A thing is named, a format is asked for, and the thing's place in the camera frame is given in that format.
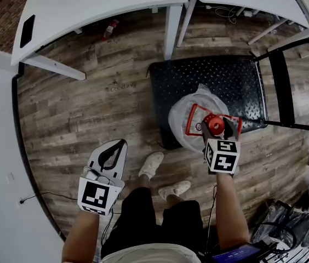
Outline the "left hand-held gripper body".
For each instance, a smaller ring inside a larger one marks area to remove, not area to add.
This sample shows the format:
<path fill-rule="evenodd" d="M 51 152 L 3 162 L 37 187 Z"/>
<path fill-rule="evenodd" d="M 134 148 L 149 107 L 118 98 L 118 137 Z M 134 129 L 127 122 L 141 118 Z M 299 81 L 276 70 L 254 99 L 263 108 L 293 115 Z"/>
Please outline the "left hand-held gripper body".
<path fill-rule="evenodd" d="M 124 187 L 124 181 L 84 167 L 79 179 L 77 204 L 83 211 L 107 216 Z"/>

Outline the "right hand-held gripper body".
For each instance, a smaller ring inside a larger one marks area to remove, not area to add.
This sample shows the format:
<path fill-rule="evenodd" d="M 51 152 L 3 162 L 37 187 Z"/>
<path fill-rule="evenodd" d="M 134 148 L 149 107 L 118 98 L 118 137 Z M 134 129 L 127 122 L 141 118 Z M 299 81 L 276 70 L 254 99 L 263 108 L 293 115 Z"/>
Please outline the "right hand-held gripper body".
<path fill-rule="evenodd" d="M 208 139 L 205 144 L 204 158 L 208 164 L 208 173 L 235 173 L 241 153 L 239 141 Z"/>

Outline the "clear plastic water jug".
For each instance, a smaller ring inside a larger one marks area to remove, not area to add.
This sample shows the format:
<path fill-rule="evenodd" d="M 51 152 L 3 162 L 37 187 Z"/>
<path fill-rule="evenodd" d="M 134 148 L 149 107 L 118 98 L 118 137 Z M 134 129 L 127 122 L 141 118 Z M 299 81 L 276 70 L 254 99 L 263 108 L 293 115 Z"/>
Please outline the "clear plastic water jug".
<path fill-rule="evenodd" d="M 219 138 L 223 138 L 228 129 L 232 130 L 232 134 L 227 134 L 227 137 L 238 140 L 242 119 L 231 116 L 225 103 L 211 93 L 206 85 L 199 84 L 195 93 L 181 98 L 169 112 L 170 129 L 182 147 L 196 153 L 203 152 L 205 145 L 201 122 L 207 116 L 216 117 L 216 123 L 228 121 L 222 128 L 222 133 L 217 135 Z"/>

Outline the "black platform trolley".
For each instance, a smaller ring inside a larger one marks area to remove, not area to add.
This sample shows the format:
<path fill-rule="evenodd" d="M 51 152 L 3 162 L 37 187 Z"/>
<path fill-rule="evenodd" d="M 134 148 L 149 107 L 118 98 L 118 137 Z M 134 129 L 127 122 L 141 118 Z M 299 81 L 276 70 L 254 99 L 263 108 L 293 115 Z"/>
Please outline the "black platform trolley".
<path fill-rule="evenodd" d="M 287 63 L 283 52 L 309 44 L 302 39 L 274 49 L 262 56 L 219 55 L 152 63 L 148 71 L 154 104 L 166 150 L 182 147 L 170 129 L 171 108 L 184 96 L 196 92 L 199 84 L 206 85 L 228 108 L 229 114 L 242 119 L 242 132 L 276 125 L 309 130 L 309 125 L 295 122 L 293 98 Z M 259 62 L 270 61 L 276 89 L 279 121 L 268 119 L 265 91 Z"/>

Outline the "person's left forearm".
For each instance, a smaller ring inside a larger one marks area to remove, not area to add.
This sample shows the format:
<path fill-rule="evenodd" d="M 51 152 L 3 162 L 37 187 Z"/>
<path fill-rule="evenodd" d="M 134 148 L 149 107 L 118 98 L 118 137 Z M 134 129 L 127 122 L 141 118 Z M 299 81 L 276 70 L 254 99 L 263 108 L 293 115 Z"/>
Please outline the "person's left forearm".
<path fill-rule="evenodd" d="M 99 234 L 99 215 L 81 210 L 68 234 L 62 263 L 93 263 Z"/>

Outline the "person's right forearm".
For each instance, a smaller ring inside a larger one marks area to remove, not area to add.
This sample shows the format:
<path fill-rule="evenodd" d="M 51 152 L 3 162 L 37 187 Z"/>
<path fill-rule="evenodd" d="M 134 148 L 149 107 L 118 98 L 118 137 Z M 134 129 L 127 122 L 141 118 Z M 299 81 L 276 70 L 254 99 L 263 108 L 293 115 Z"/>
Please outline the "person's right forearm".
<path fill-rule="evenodd" d="M 216 229 L 222 250 L 249 242 L 247 220 L 240 205 L 233 177 L 218 173 L 216 193 Z"/>

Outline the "person's left white shoe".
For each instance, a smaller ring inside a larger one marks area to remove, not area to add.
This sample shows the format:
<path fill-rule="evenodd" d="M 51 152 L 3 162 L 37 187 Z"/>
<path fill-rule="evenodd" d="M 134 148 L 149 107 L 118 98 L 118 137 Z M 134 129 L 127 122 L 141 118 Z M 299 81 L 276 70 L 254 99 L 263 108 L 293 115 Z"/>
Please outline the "person's left white shoe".
<path fill-rule="evenodd" d="M 150 154 L 141 167 L 138 176 L 141 177 L 145 175 L 151 180 L 155 176 L 159 166 L 162 164 L 163 159 L 164 154 L 162 152 L 154 152 Z"/>

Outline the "person's white shoe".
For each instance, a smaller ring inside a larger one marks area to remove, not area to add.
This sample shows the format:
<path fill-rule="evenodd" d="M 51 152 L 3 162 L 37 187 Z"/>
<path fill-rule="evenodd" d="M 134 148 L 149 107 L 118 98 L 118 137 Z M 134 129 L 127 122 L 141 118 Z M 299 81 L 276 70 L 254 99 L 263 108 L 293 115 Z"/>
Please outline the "person's white shoe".
<path fill-rule="evenodd" d="M 167 200 L 167 197 L 170 195 L 175 195 L 177 197 L 180 197 L 183 193 L 188 191 L 191 187 L 191 182 L 188 180 L 179 181 L 177 183 L 174 183 L 172 185 L 161 187 L 158 190 L 159 196 L 163 200 Z"/>
<path fill-rule="evenodd" d="M 162 164 L 163 159 L 164 154 L 162 152 L 154 152 L 150 154 L 141 167 L 138 176 L 141 177 L 145 175 L 151 180 L 155 176 L 159 166 Z"/>

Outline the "person's black shorts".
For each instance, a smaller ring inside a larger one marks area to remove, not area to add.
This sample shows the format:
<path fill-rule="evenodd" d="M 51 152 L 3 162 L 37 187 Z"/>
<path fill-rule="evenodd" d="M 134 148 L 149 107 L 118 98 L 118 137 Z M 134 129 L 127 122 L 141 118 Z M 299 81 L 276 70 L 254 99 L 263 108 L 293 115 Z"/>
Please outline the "person's black shorts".
<path fill-rule="evenodd" d="M 101 257 L 144 244 L 181 245 L 194 253 L 204 246 L 204 229 L 197 201 L 183 201 L 163 212 L 163 222 L 156 223 L 151 190 L 140 187 L 122 202 L 121 215 L 109 238 L 102 245 Z"/>

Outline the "person's right white shoe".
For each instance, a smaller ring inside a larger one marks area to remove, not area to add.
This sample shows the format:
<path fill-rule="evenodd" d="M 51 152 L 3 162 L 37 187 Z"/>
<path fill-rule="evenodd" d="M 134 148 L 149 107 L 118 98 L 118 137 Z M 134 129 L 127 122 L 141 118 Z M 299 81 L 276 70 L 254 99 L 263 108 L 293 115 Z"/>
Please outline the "person's right white shoe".
<path fill-rule="evenodd" d="M 159 196 L 163 200 L 167 200 L 167 197 L 170 195 L 175 195 L 177 197 L 180 197 L 183 193 L 188 191 L 191 187 L 191 182 L 188 180 L 179 181 L 177 183 L 174 183 L 172 185 L 161 187 L 158 190 Z"/>

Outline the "person's white shirt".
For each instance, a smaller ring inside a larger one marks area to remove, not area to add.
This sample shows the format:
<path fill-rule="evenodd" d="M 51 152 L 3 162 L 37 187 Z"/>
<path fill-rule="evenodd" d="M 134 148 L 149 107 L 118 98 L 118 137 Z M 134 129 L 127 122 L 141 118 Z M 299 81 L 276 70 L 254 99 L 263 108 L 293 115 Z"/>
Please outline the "person's white shirt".
<path fill-rule="evenodd" d="M 137 245 L 111 253 L 102 263 L 201 263 L 192 250 L 177 244 Z"/>

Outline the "black device with blue screen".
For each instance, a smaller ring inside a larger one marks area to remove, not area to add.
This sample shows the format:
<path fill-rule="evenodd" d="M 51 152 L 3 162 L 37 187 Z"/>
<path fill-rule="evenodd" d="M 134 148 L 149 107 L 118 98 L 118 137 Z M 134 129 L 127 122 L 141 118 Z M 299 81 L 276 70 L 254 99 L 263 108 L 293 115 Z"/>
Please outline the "black device with blue screen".
<path fill-rule="evenodd" d="M 222 254 L 214 255 L 211 261 L 212 263 L 254 263 L 260 254 L 261 249 L 251 244 L 245 244 Z"/>

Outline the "plastic bottle with red label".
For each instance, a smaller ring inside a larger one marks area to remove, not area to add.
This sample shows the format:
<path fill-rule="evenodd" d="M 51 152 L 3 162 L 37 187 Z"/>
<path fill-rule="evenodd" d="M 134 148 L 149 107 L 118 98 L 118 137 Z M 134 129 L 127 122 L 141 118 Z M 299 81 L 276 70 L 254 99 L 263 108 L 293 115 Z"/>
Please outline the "plastic bottle with red label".
<path fill-rule="evenodd" d="M 107 40 L 112 35 L 114 29 L 117 27 L 118 24 L 119 24 L 119 21 L 117 19 L 114 19 L 109 23 L 109 25 L 107 26 L 103 34 L 102 41 Z"/>

